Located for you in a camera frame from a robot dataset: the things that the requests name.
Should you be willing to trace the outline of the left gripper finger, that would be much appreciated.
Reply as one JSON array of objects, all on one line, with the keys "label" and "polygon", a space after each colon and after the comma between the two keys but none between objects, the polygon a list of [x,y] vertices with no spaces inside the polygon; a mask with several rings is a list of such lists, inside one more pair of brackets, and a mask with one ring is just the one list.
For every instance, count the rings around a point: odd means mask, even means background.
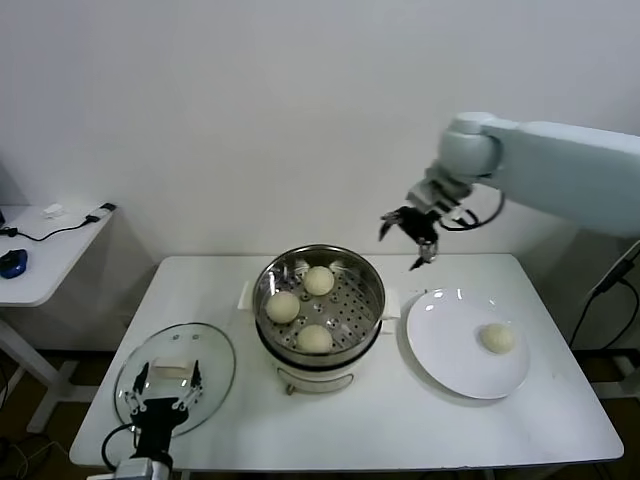
[{"label": "left gripper finger", "polygon": [[149,374],[149,363],[146,362],[140,372],[135,376],[130,390],[124,393],[124,401],[131,413],[139,413],[142,410],[141,400]]},{"label": "left gripper finger", "polygon": [[189,380],[189,389],[173,405],[173,410],[186,411],[196,404],[203,392],[199,361],[196,360]]}]

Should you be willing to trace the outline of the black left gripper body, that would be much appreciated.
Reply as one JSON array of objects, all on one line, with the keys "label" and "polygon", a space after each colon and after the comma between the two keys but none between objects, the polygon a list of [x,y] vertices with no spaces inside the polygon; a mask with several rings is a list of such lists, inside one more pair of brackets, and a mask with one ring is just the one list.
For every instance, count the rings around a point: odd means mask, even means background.
[{"label": "black left gripper body", "polygon": [[167,456],[174,429],[188,418],[188,409],[181,405],[177,397],[145,400],[143,407],[131,414],[133,425],[140,431],[134,456]]}]

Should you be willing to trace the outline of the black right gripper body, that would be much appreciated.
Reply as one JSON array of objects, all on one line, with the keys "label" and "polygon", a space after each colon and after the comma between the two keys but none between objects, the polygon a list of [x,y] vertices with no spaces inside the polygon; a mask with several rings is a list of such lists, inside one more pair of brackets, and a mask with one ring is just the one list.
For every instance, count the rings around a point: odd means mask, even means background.
[{"label": "black right gripper body", "polygon": [[416,244],[437,244],[439,235],[435,224],[440,219],[436,211],[423,213],[414,207],[403,206],[397,210],[397,225]]}]

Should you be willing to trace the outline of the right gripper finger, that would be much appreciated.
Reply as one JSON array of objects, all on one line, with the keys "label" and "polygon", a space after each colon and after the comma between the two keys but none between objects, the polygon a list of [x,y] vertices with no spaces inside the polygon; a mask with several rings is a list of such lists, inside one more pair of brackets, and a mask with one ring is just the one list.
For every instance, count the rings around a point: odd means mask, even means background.
[{"label": "right gripper finger", "polygon": [[382,242],[384,240],[384,238],[393,227],[397,227],[403,233],[406,233],[404,227],[405,213],[405,209],[396,209],[381,216],[381,226],[378,233],[379,242]]},{"label": "right gripper finger", "polygon": [[424,265],[431,264],[437,257],[437,242],[421,239],[418,242],[418,257],[409,268],[414,271]]}]

